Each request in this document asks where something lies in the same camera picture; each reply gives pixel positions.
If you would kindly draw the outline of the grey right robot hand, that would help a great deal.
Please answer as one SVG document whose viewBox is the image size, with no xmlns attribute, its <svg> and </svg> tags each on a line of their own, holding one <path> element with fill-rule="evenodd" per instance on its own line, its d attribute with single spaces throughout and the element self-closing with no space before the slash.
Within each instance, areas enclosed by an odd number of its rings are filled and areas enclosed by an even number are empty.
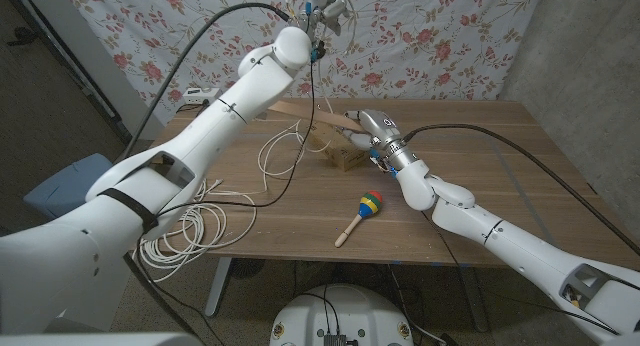
<svg viewBox="0 0 640 346">
<path fill-rule="evenodd" d="M 345 137 L 358 149 L 384 150 L 390 143 L 402 138 L 394 121 L 384 112 L 364 109 L 347 111 L 345 116 L 356 121 L 363 130 L 344 130 Z"/>
</svg>

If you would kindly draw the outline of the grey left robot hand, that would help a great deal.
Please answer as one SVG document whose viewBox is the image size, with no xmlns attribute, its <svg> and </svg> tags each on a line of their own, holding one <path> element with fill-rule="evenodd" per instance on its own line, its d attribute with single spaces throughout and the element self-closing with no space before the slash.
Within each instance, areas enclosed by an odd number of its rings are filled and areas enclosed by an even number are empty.
<svg viewBox="0 0 640 346">
<path fill-rule="evenodd" d="M 311 42 L 316 40 L 319 25 L 328 28 L 336 36 L 342 33 L 339 19 L 349 17 L 350 0 L 306 0 L 300 17 L 300 28 Z"/>
</svg>

